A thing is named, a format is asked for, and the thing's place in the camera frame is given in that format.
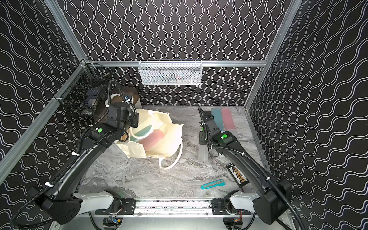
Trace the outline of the grey pencil case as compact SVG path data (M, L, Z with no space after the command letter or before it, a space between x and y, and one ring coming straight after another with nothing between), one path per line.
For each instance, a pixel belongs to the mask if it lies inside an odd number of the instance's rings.
M200 162L208 161L208 148L206 145L199 145L198 146L198 160Z

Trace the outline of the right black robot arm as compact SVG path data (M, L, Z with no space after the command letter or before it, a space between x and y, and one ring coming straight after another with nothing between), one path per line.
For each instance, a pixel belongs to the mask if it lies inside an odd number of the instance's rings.
M205 132L208 149L215 150L230 160L256 189L256 197L251 205L245 202L245 196L234 193L230 197L232 206L237 210L246 210L256 214L264 223L274 221L287 228L278 218L287 210L294 215L302 230L306 229L299 213L291 204L291 184L287 180L279 181L242 147L237 138L229 131L221 132L213 116L207 116L199 107L200 125Z

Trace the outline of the teal translucent pencil case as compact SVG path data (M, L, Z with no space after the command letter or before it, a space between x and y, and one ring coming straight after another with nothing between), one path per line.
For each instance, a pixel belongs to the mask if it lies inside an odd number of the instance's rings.
M213 116L214 118L214 121L217 125L217 127L221 130L221 131L224 131L225 128L224 128L224 123L223 123L223 118L222 118L222 113L221 113L221 109L219 108L213 108L211 110L211 115Z

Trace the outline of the teal utility knife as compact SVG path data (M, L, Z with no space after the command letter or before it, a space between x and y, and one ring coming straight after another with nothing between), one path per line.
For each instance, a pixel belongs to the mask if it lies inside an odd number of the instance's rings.
M223 179L219 179L213 182L209 182L206 184L203 184L200 188L202 190L207 190L207 189L211 189L211 188L215 188L215 187L220 187L220 186L225 186L226 183Z

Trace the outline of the pink pencil case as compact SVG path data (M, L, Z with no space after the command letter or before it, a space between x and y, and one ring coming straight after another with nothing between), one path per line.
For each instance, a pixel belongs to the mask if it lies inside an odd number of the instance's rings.
M222 108L221 115L225 130L235 129L235 123L232 117L232 113L229 108Z
M139 141L143 145L144 150L148 150L157 144L160 140L164 138L164 133L161 130L155 130L149 134L146 138Z

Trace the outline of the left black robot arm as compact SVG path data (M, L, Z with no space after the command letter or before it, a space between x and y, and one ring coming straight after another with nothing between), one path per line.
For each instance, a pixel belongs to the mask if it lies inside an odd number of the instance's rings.
M137 127L139 114L132 96L123 93L121 85L112 79L107 85L105 113L80 136L76 150L60 172L42 187L32 188L33 195L11 217L10 225L18 230L34 229L52 222L66 224L81 211L83 200L75 191L92 163L115 141L129 140L128 130ZM50 219L34 224L20 224L17 218L31 204L37 204Z

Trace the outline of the cream canvas tote bag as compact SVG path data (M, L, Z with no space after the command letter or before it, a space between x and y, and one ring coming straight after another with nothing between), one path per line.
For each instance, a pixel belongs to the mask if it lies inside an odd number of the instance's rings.
M183 152L183 124L175 124L166 112L138 109L139 124L129 128L128 140L115 144L128 158L157 158L163 170L173 168Z

